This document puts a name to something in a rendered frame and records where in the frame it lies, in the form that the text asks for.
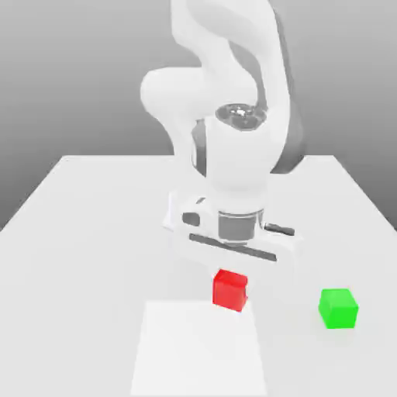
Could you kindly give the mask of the small red cube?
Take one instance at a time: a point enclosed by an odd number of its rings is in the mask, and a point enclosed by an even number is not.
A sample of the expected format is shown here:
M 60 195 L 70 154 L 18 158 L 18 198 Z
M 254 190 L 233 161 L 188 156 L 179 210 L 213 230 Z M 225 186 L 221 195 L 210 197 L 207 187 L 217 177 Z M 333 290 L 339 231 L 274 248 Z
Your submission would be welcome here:
M 247 302 L 247 283 L 247 276 L 219 269 L 212 282 L 212 303 L 241 312 Z

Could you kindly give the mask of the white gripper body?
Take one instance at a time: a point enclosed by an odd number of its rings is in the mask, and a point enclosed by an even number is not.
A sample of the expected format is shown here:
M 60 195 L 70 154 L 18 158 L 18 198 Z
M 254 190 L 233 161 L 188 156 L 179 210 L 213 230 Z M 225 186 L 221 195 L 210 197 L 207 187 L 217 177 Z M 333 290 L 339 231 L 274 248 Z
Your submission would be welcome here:
M 223 269 L 248 278 L 277 277 L 293 273 L 299 238 L 260 230 L 247 244 L 231 245 L 188 233 L 177 236 L 177 252 L 203 264 L 210 274 Z

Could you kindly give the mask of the small green cube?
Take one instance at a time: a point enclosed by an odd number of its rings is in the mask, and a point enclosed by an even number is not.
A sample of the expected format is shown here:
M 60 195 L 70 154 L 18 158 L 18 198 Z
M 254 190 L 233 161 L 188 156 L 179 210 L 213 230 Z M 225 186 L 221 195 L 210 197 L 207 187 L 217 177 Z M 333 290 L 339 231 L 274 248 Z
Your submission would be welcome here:
M 359 305 L 348 288 L 325 288 L 318 310 L 327 329 L 353 329 Z

